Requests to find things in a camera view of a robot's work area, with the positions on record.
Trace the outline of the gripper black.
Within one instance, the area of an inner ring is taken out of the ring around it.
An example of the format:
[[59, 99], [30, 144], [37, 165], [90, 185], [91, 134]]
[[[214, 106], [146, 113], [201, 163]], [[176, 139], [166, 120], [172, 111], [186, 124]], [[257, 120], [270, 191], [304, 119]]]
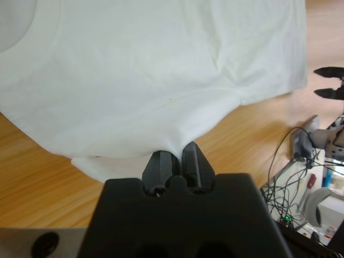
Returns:
[[344, 67], [322, 67], [313, 71], [315, 74], [325, 78], [338, 78], [341, 79], [341, 85], [337, 89], [318, 89], [314, 93], [322, 98], [333, 100], [344, 100]]

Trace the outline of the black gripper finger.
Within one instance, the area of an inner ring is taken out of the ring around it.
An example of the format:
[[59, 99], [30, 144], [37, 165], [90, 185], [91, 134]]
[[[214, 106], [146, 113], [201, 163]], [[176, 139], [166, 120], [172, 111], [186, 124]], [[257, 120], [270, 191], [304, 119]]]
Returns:
[[145, 188], [165, 187], [169, 179], [180, 174], [178, 158], [167, 151], [157, 151], [150, 157], [142, 181]]
[[210, 193], [215, 172], [195, 142], [190, 142], [182, 152], [181, 176], [189, 193]]

